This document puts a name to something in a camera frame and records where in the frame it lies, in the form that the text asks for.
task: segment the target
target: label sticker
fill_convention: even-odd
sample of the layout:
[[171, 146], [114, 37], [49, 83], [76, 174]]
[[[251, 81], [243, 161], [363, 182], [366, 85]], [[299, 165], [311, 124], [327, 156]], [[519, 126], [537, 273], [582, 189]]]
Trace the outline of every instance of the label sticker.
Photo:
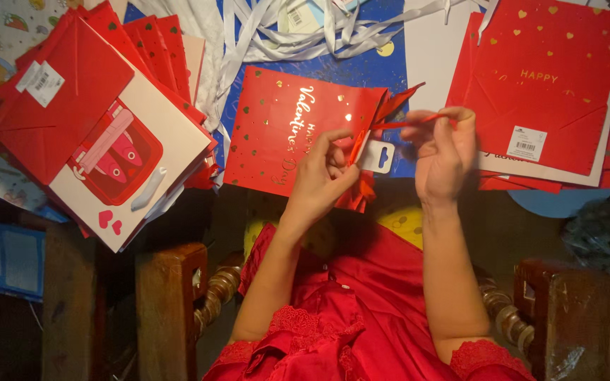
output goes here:
[[299, 4], [297, 7], [288, 11], [289, 32], [312, 33], [321, 28], [310, 9], [308, 2], [309, 1], [304, 1], [302, 4]]
[[538, 161], [548, 133], [526, 127], [514, 126], [513, 136], [508, 145], [508, 156]]
[[37, 61], [32, 61], [32, 64], [30, 65], [30, 67], [27, 68], [25, 75], [23, 75], [20, 81], [18, 81], [18, 84], [16, 85], [16, 90], [19, 92], [23, 92], [29, 84], [30, 80], [35, 75], [37, 75], [37, 72], [40, 67], [41, 65]]
[[55, 71], [48, 62], [44, 61], [32, 79], [29, 80], [27, 90], [30, 95], [46, 108], [53, 100], [65, 79]]

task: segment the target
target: blue tablecloth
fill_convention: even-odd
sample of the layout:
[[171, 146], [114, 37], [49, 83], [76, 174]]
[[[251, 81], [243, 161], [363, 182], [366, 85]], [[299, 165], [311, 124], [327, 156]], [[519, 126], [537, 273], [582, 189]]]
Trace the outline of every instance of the blue tablecloth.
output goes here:
[[[217, 0], [218, 8], [222, 15], [222, 2]], [[381, 1], [370, 0], [364, 3], [359, 12], [359, 20], [384, 21], [402, 13], [403, 1]], [[144, 17], [132, 4], [129, 4], [124, 17], [124, 22], [129, 22], [137, 18]], [[239, 34], [239, 21], [237, 23], [237, 34]], [[397, 23], [390, 30], [396, 30], [403, 23]], [[296, 74], [303, 77], [320, 79], [323, 81], [339, 83], [343, 85], [358, 87], [388, 87], [393, 93], [398, 93], [407, 89], [406, 60], [403, 30], [393, 38], [394, 52], [388, 57], [380, 56], [375, 49], [369, 50], [359, 56], [345, 60], [336, 60], [330, 54], [313, 60], [303, 62], [267, 62], [251, 64], [262, 68], [282, 71], [284, 73]], [[229, 134], [232, 134], [234, 117], [237, 114], [239, 103], [239, 93], [244, 77], [244, 70], [247, 64], [242, 65], [237, 78], [230, 90], [225, 105], [225, 111], [220, 120], [225, 125]], [[408, 111], [408, 104], [394, 116], [395, 120], [403, 120]], [[225, 165], [225, 155], [222, 150], [222, 136], [219, 132], [214, 133], [215, 139], [220, 143], [216, 148], [216, 160], [220, 166]], [[386, 142], [401, 145], [395, 150], [393, 163], [390, 167], [389, 177], [413, 177], [415, 174], [415, 151], [406, 143], [399, 139], [398, 130], [388, 130], [383, 134]]]

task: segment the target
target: red lace trim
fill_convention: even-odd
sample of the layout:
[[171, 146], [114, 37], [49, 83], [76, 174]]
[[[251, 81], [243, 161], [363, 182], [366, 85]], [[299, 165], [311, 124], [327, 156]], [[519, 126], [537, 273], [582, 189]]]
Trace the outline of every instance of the red lace trim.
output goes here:
[[464, 342], [457, 351], [453, 351], [450, 364], [453, 371], [463, 380], [467, 380], [473, 371], [487, 365], [503, 365], [517, 371], [529, 381], [536, 381], [520, 359], [488, 340]]
[[321, 332], [318, 331], [319, 317], [312, 316], [301, 308], [284, 306], [275, 312], [270, 322], [270, 327], [265, 336], [277, 331], [285, 330], [295, 333], [297, 336], [291, 342], [289, 354], [308, 349], [319, 340], [333, 340], [336, 337], [350, 335], [360, 332], [364, 323], [359, 316], [350, 326], [339, 331], [330, 323], [324, 323]]
[[227, 363], [247, 363], [259, 343], [259, 341], [236, 341], [230, 345], [225, 345], [213, 366]]
[[[284, 306], [279, 308], [270, 322], [270, 327], [267, 333], [263, 336], [265, 339], [268, 335], [278, 331], [289, 331], [296, 334], [291, 342], [291, 347], [287, 355], [292, 355], [296, 352], [305, 350], [315, 345], [319, 340], [327, 339], [334, 340], [343, 335], [350, 335], [360, 332], [364, 328], [362, 319], [358, 316], [357, 320], [339, 331], [330, 323], [325, 323], [321, 332], [318, 331], [319, 317], [310, 315], [307, 311], [301, 308], [292, 306]], [[261, 340], [254, 342], [237, 341], [225, 346], [212, 368], [224, 363], [248, 363], [251, 359], [253, 351], [260, 344]], [[340, 362], [345, 369], [346, 374], [352, 375], [353, 356], [350, 346], [344, 346], [340, 353]]]

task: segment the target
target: lace sleeve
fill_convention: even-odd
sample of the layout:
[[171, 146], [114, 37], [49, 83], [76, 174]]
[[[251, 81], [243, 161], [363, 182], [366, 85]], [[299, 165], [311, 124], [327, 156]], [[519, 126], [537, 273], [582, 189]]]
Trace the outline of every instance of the lace sleeve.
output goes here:
[[501, 380], [535, 380], [520, 359], [488, 340], [464, 342], [453, 351], [450, 365], [463, 380], [482, 380], [482, 376], [490, 379], [491, 372], [498, 372]]

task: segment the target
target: white label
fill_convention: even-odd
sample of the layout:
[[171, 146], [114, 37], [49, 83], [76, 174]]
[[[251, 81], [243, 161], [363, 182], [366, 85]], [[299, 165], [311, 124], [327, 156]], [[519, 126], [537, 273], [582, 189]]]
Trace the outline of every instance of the white label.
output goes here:
[[[384, 159], [382, 166], [380, 165], [381, 157]], [[359, 169], [386, 174], [390, 171], [393, 157], [394, 144], [369, 139], [359, 159]]]
[[25, 88], [30, 95], [46, 108], [53, 100], [65, 79], [55, 71], [48, 62], [44, 61], [41, 67], [37, 70], [35, 76], [29, 81]]
[[540, 160], [540, 153], [543, 152], [543, 145], [547, 136], [547, 132], [514, 126], [507, 155], [538, 161]]
[[289, 18], [289, 32], [291, 33], [312, 33], [320, 28], [307, 1], [291, 9], [287, 16]]
[[32, 64], [30, 65], [30, 67], [27, 68], [25, 75], [23, 75], [20, 81], [18, 81], [18, 84], [16, 85], [16, 90], [19, 92], [23, 92], [23, 90], [25, 90], [25, 88], [29, 84], [30, 80], [35, 75], [37, 75], [37, 72], [40, 67], [41, 65], [38, 64], [37, 61], [32, 61]]

